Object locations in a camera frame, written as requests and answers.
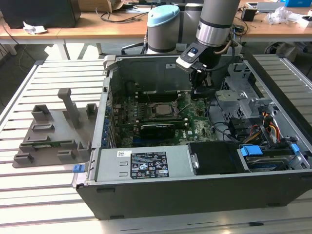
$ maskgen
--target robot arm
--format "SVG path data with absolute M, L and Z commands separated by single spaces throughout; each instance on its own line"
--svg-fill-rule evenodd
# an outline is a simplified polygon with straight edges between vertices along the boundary
M 185 71 L 203 69 L 213 71 L 218 64 L 222 44 L 228 38 L 240 0 L 205 0 L 196 32 L 196 40 L 176 60 Z

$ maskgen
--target power supply label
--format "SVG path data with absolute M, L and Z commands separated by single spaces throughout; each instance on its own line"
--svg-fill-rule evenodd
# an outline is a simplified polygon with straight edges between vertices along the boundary
M 131 178 L 169 177 L 166 152 L 131 154 Z

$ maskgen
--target yellow wire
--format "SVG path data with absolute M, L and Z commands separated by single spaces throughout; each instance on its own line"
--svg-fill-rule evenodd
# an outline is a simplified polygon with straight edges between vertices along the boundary
M 269 125 L 271 128 L 273 128 L 274 129 L 274 131 L 275 131 L 275 137 L 276 137 L 276 141 L 278 141 L 278 139 L 277 139 L 277 130 L 276 130 L 276 128 L 273 126 L 273 125 Z
M 257 136 L 259 136 L 261 134 L 261 131 L 257 132 L 252 138 L 250 138 L 249 140 L 247 140 L 245 143 L 255 139 Z

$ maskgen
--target motherboard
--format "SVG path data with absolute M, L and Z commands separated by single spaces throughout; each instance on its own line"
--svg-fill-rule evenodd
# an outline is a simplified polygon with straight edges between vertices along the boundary
M 206 103 L 187 92 L 119 97 L 113 105 L 118 148 L 185 145 L 217 140 Z

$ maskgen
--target computer tower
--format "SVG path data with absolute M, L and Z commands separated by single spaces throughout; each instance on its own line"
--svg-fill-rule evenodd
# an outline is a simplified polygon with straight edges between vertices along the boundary
M 45 28 L 73 28 L 80 18 L 78 0 L 0 0 L 0 10 L 10 28 L 23 22 Z

